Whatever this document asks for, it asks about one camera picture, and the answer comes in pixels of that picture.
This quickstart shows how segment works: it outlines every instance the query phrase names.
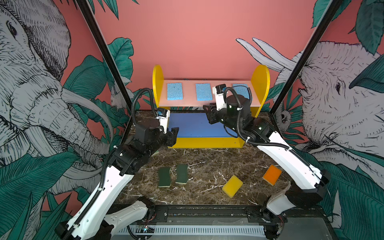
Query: yellow shelf side panel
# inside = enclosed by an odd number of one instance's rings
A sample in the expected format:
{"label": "yellow shelf side panel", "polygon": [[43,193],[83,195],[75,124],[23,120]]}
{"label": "yellow shelf side panel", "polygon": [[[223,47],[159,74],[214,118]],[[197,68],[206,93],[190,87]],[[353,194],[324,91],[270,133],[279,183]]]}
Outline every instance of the yellow shelf side panel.
{"label": "yellow shelf side panel", "polygon": [[252,116],[255,118],[259,115],[268,96],[270,81],[271,77],[269,76],[268,68],[265,65],[259,65],[251,78],[252,87],[260,102],[260,107],[251,107]]}

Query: green leaf illustration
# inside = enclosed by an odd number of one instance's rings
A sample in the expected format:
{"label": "green leaf illustration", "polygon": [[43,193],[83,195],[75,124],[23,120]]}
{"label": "green leaf illustration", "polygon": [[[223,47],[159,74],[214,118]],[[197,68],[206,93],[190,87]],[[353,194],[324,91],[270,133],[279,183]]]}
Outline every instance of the green leaf illustration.
{"label": "green leaf illustration", "polygon": [[14,226],[31,192],[34,206],[72,163],[79,159],[81,158],[78,155],[71,152],[50,157],[31,157],[26,154],[17,161],[0,168],[0,202],[2,203],[0,235]]}
{"label": "green leaf illustration", "polygon": [[55,210],[49,215],[49,217],[41,225],[40,229],[37,231],[33,240],[51,240],[51,239],[60,239],[59,236],[55,233],[56,226],[61,222],[63,215],[65,213],[65,208],[71,195],[69,195],[64,201],[62,201]]}
{"label": "green leaf illustration", "polygon": [[294,140],[284,139],[284,141],[285,141],[286,143],[288,143],[289,145],[291,145],[291,146],[296,146],[296,145],[298,144],[298,143],[295,142]]}
{"label": "green leaf illustration", "polygon": [[57,208],[57,206],[59,205],[56,202],[55,196],[53,194],[51,194],[51,193],[47,193],[47,198],[48,198],[49,209],[51,211],[55,210]]}
{"label": "green leaf illustration", "polygon": [[379,93],[384,93],[384,55],[381,55],[366,67],[349,85],[364,87]]}
{"label": "green leaf illustration", "polygon": [[287,109],[291,109],[291,107],[293,107],[293,106],[297,103],[297,101],[300,99],[300,97],[301,97],[301,94],[297,95],[297,96],[292,100],[292,102],[288,105]]}
{"label": "green leaf illustration", "polygon": [[296,129],[291,128],[291,127],[288,128],[287,132],[289,132],[289,133],[298,133],[298,134],[304,135],[304,133],[302,133],[301,131],[296,130]]}
{"label": "green leaf illustration", "polygon": [[289,125],[289,127],[302,127],[302,126],[303,126],[302,122],[295,122],[295,123],[291,123],[291,125]]}
{"label": "green leaf illustration", "polygon": [[[336,11],[335,15],[332,18],[332,21],[335,20],[349,5],[351,0],[343,0],[340,7]],[[324,13],[324,11],[327,9],[329,0],[317,0],[314,8],[313,8],[313,24],[312,27],[316,27],[319,24],[319,21]]]}
{"label": "green leaf illustration", "polygon": [[266,103],[263,105],[262,109],[260,110],[260,112],[269,112],[269,110],[271,109],[269,107],[270,103]]}
{"label": "green leaf illustration", "polygon": [[118,5],[116,3],[116,0],[104,0],[104,2],[113,12],[113,14],[117,17],[117,19],[119,19],[119,11],[118,11]]}
{"label": "green leaf illustration", "polygon": [[82,187],[76,188],[75,191],[77,192],[77,200],[79,200],[82,204],[85,204],[88,197],[91,195]]}
{"label": "green leaf illustration", "polygon": [[344,150],[350,152],[350,153],[353,153],[359,157],[363,157],[365,159],[368,159],[372,162],[375,162],[377,164],[379,164],[380,166],[383,166],[384,167],[384,157],[381,157],[379,155],[375,155],[375,154],[372,154],[372,153],[366,153],[366,152],[360,152],[360,151],[356,151],[356,150],[353,150],[353,149],[349,149],[349,148],[346,148],[346,147],[343,147],[342,145],[332,141],[329,137],[327,137],[331,142],[335,143],[337,146],[339,147],[342,147]]}
{"label": "green leaf illustration", "polygon": [[274,98],[277,94],[279,94],[281,92],[283,87],[284,87],[284,83],[279,83],[279,84],[273,86],[272,88],[270,88],[268,96],[267,96],[265,101],[268,101],[269,99]]}
{"label": "green leaf illustration", "polygon": [[356,31],[356,26],[354,26],[354,27],[349,31],[348,34],[353,33],[354,31]]}
{"label": "green leaf illustration", "polygon": [[[124,127],[124,123],[127,123],[129,116],[121,114],[117,107],[112,107],[106,102],[102,102],[99,99],[93,100],[93,102],[108,116],[113,127]],[[100,122],[103,126],[106,126],[105,121],[94,111],[89,110],[85,107],[80,107],[85,114],[92,119],[94,122]]]}
{"label": "green leaf illustration", "polygon": [[290,101],[291,101],[291,96],[292,96],[292,87],[289,89],[288,95],[287,95],[287,103],[285,105],[287,110],[289,109],[288,106],[289,106]]}
{"label": "green leaf illustration", "polygon": [[74,68],[63,87],[86,99],[95,99],[106,83],[103,63],[88,55],[80,66]]}
{"label": "green leaf illustration", "polygon": [[93,12],[93,14],[95,13],[95,5],[93,4],[93,0],[88,0],[88,2],[89,2],[89,5],[91,6],[91,8],[92,8],[92,12]]}
{"label": "green leaf illustration", "polygon": [[304,140],[302,137],[300,137],[299,135],[296,135],[296,134],[286,134],[286,133],[283,133],[283,136],[287,139],[300,139],[300,140]]}
{"label": "green leaf illustration", "polygon": [[[133,46],[129,38],[116,38],[111,44],[108,45],[112,58],[116,63],[116,67],[122,77],[130,79],[133,72],[132,60],[129,58],[133,55]],[[104,60],[104,69],[106,72],[109,89],[115,85],[115,80]]]}
{"label": "green leaf illustration", "polygon": [[9,233],[9,240],[23,240],[25,229],[28,223],[28,218],[32,209],[32,193],[29,195],[28,201],[25,204],[25,207],[16,221],[12,231]]}
{"label": "green leaf illustration", "polygon": [[351,240],[379,240],[384,235],[384,190],[369,178],[345,167],[330,162],[318,162],[306,152],[295,151],[307,162],[331,173],[327,187],[331,194],[320,202],[325,213],[332,215],[336,191],[342,209],[342,231]]}
{"label": "green leaf illustration", "polygon": [[97,0],[99,1],[99,4],[101,5],[101,7],[103,8],[104,12],[105,12],[105,8],[104,8],[104,5],[103,5],[103,0]]}
{"label": "green leaf illustration", "polygon": [[358,172],[358,173],[360,173],[360,174],[362,174],[362,175],[364,175],[364,176],[366,176],[367,178],[369,178],[370,180],[373,181],[373,179],[371,178],[371,176],[368,175],[366,172],[364,172],[359,166],[355,169],[355,171]]}
{"label": "green leaf illustration", "polygon": [[375,54],[384,34],[384,4],[363,0],[356,19],[356,36],[363,47]]}

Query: elephant ear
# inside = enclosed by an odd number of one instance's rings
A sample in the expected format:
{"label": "elephant ear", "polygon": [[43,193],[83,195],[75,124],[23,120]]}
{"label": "elephant ear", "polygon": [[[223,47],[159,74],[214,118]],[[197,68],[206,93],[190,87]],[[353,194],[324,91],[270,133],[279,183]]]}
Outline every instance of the elephant ear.
{"label": "elephant ear", "polygon": [[47,70],[60,80],[67,67],[71,36],[53,0],[0,0],[0,5],[20,22]]}

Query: black metal frame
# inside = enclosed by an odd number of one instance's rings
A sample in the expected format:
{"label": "black metal frame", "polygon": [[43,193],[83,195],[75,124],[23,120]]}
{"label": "black metal frame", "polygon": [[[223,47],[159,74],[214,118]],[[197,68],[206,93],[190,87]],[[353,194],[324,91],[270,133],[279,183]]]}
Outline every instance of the black metal frame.
{"label": "black metal frame", "polygon": [[[113,78],[115,79],[115,81],[116,81],[116,83],[120,89],[120,92],[121,92],[124,100],[127,103],[128,113],[131,115],[132,113],[130,112],[130,109],[132,106],[132,101],[128,96],[126,87],[121,80],[119,70],[116,67],[116,64],[115,64],[115,62],[111,56],[111,53],[108,49],[106,42],[104,41],[103,35],[101,34],[100,29],[97,25],[97,22],[94,18],[93,12],[88,7],[87,0],[76,0],[76,2],[77,2],[77,5],[79,6],[80,11],[83,14],[83,17],[84,17],[85,21],[87,22],[88,27],[89,27],[89,29],[90,29],[90,31],[91,31],[94,39],[95,39],[100,51],[101,51],[101,54],[103,55],[105,62],[107,63],[109,70],[111,71]],[[121,143],[124,143],[126,141],[128,134],[129,134],[129,131],[131,130],[131,127],[132,127],[132,118],[130,117],[128,124],[127,124],[127,127],[124,131],[123,137],[121,139]]]}
{"label": "black metal frame", "polygon": [[293,83],[296,81],[297,77],[299,76],[300,71],[304,67],[308,58],[311,56],[312,51],[316,47],[317,43],[320,41],[322,35],[324,34],[325,30],[327,29],[329,23],[332,21],[333,16],[335,15],[336,11],[339,9],[342,2],[343,2],[343,0],[332,0],[332,2],[330,3],[331,5],[327,9],[327,11],[324,13],[324,15],[323,15],[322,19],[320,20],[316,30],[312,34],[311,39],[309,40],[307,46],[305,47],[303,54],[301,55],[295,68],[292,70],[292,73],[289,76],[287,82],[285,83],[283,89],[281,90],[281,93],[277,97],[276,102],[274,102],[271,110],[269,111],[272,115],[274,115],[276,113],[277,108],[283,102],[286,94],[288,93],[289,89],[292,87]]}

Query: pink wall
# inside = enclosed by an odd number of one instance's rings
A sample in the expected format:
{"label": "pink wall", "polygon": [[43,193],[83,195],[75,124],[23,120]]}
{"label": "pink wall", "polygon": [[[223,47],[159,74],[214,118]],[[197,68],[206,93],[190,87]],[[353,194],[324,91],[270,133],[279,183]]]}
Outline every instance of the pink wall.
{"label": "pink wall", "polygon": [[[132,40],[132,91],[152,88],[155,64],[165,78],[250,79],[259,65],[236,42],[259,38],[288,58],[304,49],[310,38],[315,0],[117,0],[119,19],[95,2],[95,16],[110,44]],[[278,72],[271,70],[271,87]]]}

